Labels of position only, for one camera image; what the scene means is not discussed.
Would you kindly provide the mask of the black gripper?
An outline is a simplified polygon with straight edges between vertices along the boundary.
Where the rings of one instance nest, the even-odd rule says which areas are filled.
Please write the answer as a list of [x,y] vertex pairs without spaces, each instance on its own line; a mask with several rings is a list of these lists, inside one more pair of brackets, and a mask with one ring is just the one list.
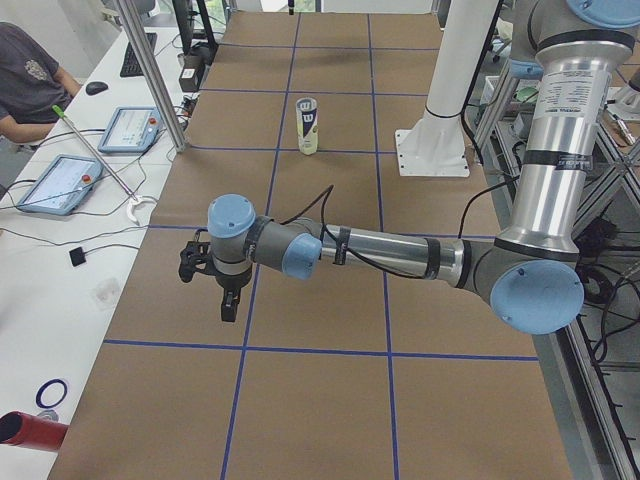
[[212,276],[223,289],[220,312],[223,322],[235,322],[241,303],[242,289],[252,278],[252,267],[245,261],[227,264],[218,260],[209,242],[190,240],[180,253],[178,274],[191,282],[196,273]]

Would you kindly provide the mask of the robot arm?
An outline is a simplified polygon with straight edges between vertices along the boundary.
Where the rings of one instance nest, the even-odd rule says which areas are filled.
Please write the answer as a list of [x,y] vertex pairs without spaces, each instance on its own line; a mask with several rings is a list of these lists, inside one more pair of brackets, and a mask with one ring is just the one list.
[[245,197],[226,194],[209,207],[209,239],[181,252],[180,278],[213,276],[226,321],[236,318],[254,264],[306,279],[326,258],[447,282],[528,334],[570,324],[584,302],[573,225],[612,71],[633,52],[639,5],[533,1],[519,15],[512,50],[532,55],[542,78],[511,218],[492,242],[410,238],[305,218],[278,223],[257,215]]

